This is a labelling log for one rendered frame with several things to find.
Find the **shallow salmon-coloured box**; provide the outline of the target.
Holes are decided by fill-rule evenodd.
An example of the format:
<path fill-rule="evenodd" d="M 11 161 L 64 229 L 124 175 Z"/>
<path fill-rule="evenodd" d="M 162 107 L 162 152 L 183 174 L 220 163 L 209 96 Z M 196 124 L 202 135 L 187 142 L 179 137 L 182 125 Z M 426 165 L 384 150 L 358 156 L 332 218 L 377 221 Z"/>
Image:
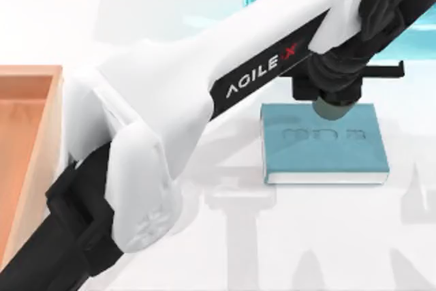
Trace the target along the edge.
<path fill-rule="evenodd" d="M 43 220 L 61 109 L 60 65 L 0 65 L 0 270 Z"/>

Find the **blue book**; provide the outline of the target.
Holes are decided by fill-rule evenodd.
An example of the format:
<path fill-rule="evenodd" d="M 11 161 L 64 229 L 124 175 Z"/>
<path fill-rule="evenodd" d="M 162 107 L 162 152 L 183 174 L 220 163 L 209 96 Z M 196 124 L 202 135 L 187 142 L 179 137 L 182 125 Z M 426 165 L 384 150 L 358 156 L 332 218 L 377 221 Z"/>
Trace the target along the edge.
<path fill-rule="evenodd" d="M 267 185 L 380 185 L 390 174 L 372 104 L 358 104 L 337 121 L 310 104 L 262 104 L 260 136 Z"/>

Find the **pale grey rounded box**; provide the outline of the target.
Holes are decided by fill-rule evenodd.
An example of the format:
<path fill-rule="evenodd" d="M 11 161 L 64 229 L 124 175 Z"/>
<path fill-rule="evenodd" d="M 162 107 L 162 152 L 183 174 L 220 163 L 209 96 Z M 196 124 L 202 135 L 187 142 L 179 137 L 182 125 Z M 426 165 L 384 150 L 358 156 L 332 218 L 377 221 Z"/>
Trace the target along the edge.
<path fill-rule="evenodd" d="M 336 121 L 338 119 L 341 119 L 344 117 L 352 108 L 354 107 L 354 104 L 346 104 L 344 106 L 342 105 L 334 105 L 330 104 L 327 101 L 325 101 L 322 98 L 317 98 L 312 103 L 312 108 L 315 111 L 315 113 L 321 117 L 322 119 L 328 120 L 328 121 Z"/>

